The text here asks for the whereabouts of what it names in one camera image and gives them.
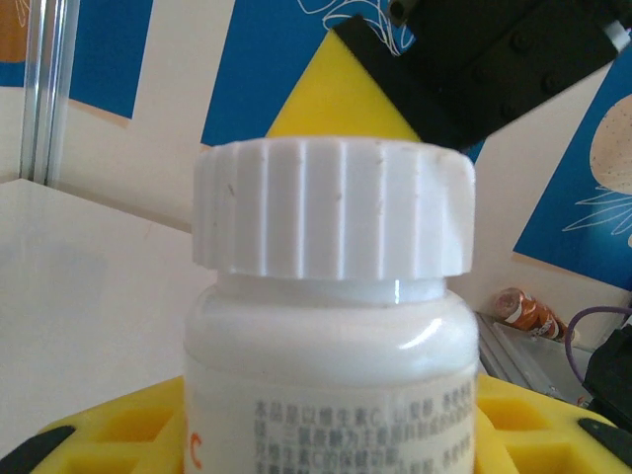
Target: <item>white table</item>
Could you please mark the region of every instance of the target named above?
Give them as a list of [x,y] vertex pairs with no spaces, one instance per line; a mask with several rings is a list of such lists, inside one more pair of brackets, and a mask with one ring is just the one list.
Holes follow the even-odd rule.
[[0,458],[50,422],[181,374],[183,317],[212,280],[185,232],[0,185]]

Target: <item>white wall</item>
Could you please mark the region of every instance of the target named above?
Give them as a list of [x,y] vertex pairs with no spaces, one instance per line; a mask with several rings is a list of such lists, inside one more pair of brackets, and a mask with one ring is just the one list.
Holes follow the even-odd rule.
[[[490,296],[508,286],[540,297],[566,321],[588,306],[627,304],[628,291],[513,253],[605,73],[597,72],[486,142],[476,162],[473,272],[451,285],[475,308],[485,310]],[[581,344],[598,345],[620,319],[585,319],[578,328]]]
[[0,87],[0,183],[20,173],[24,89]]
[[232,0],[154,1],[132,120],[71,101],[60,189],[188,228]]
[[[195,0],[188,8],[154,2],[134,118],[71,103],[61,189],[189,228],[193,165],[231,9],[232,0]],[[474,272],[452,282],[476,309],[509,285],[528,289],[566,320],[627,298],[621,289],[513,254],[604,73],[488,140],[477,162]],[[596,344],[608,327],[605,318],[583,323],[582,342]]]

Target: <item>white bottle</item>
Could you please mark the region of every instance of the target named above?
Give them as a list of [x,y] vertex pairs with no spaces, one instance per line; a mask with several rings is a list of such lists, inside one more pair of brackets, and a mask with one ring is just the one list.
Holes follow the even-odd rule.
[[197,163],[186,472],[456,474],[474,462],[474,170],[426,144],[280,138]]

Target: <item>yellow triangle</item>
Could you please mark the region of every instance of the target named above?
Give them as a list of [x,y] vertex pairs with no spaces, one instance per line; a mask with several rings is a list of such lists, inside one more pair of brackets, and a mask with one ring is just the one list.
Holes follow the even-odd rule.
[[328,32],[268,132],[420,141],[334,32]]

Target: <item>ridged cap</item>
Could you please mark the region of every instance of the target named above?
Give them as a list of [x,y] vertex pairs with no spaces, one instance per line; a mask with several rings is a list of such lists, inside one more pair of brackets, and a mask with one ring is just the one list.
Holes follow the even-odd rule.
[[230,274],[420,279],[471,268],[474,168],[370,138],[265,138],[196,165],[194,261]]

